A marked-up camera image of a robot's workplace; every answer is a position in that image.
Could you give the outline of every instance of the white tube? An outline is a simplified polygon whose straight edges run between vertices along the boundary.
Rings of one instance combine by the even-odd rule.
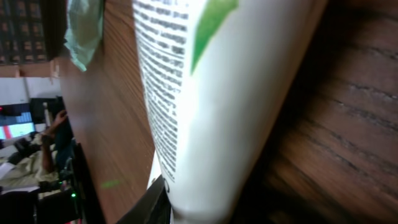
[[[326,0],[135,0],[174,223],[228,221]]]

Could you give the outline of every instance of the person's arm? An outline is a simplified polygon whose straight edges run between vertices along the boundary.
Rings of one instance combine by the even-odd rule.
[[[42,167],[48,173],[55,170],[54,161],[50,146],[53,144],[53,138],[60,124],[66,121],[68,115],[65,110],[59,112],[52,125],[44,131],[42,136]]]

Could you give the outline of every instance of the wooden table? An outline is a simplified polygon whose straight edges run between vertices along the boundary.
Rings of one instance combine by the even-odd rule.
[[[398,1],[332,2],[239,203],[246,223],[398,222]],[[60,66],[73,131],[114,223],[145,192],[154,153],[131,1],[106,1],[87,72]]]

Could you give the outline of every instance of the person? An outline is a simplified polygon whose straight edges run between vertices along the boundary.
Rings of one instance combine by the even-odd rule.
[[[3,161],[2,167],[7,165],[12,169],[0,179],[1,187],[20,187],[58,179],[57,171],[64,167],[72,153],[73,134],[67,118],[67,112],[61,110],[44,132],[31,133],[14,142],[17,152],[7,158],[7,162]]]

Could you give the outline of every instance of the person's hand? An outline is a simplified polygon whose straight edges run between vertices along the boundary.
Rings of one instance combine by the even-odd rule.
[[[60,124],[62,124],[64,121],[66,121],[68,118],[67,111],[66,110],[61,110],[57,116],[55,117],[55,120],[53,122],[54,127],[58,127]]]

